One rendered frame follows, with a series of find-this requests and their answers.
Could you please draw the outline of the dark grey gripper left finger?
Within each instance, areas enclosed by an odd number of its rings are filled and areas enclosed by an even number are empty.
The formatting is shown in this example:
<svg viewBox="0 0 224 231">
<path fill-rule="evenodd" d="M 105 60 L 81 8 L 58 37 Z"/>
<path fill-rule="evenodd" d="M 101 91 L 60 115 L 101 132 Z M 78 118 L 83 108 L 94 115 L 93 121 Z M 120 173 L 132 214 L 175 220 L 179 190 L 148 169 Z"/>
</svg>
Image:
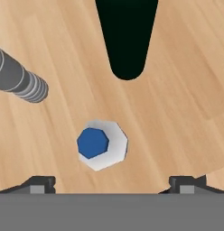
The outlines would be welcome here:
<svg viewBox="0 0 224 231">
<path fill-rule="evenodd" d="M 54 176 L 32 176 L 21 185 L 0 190 L 0 194 L 55 194 L 55 184 Z"/>
</svg>

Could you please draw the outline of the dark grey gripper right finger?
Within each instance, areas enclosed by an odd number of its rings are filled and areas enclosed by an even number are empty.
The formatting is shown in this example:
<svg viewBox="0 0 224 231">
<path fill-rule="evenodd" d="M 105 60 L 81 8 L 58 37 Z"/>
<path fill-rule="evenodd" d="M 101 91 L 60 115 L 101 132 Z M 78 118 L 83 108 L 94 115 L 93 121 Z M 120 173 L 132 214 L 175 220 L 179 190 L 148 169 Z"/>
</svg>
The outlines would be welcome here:
<svg viewBox="0 0 224 231">
<path fill-rule="evenodd" d="M 171 176 L 169 178 L 169 189 L 161 191 L 161 194 L 224 194 L 224 190 L 216 189 L 207 185 L 207 176 L 199 178 L 192 176 Z"/>
</svg>

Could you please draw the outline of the black glass bottle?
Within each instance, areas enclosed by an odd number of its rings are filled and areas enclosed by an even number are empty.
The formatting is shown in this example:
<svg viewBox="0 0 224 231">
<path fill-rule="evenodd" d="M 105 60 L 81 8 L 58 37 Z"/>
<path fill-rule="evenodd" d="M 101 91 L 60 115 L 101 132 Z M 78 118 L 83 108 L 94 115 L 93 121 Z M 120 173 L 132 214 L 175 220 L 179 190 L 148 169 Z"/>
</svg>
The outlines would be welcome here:
<svg viewBox="0 0 224 231">
<path fill-rule="evenodd" d="M 136 79 L 145 67 L 158 0 L 95 0 L 114 75 Z"/>
</svg>

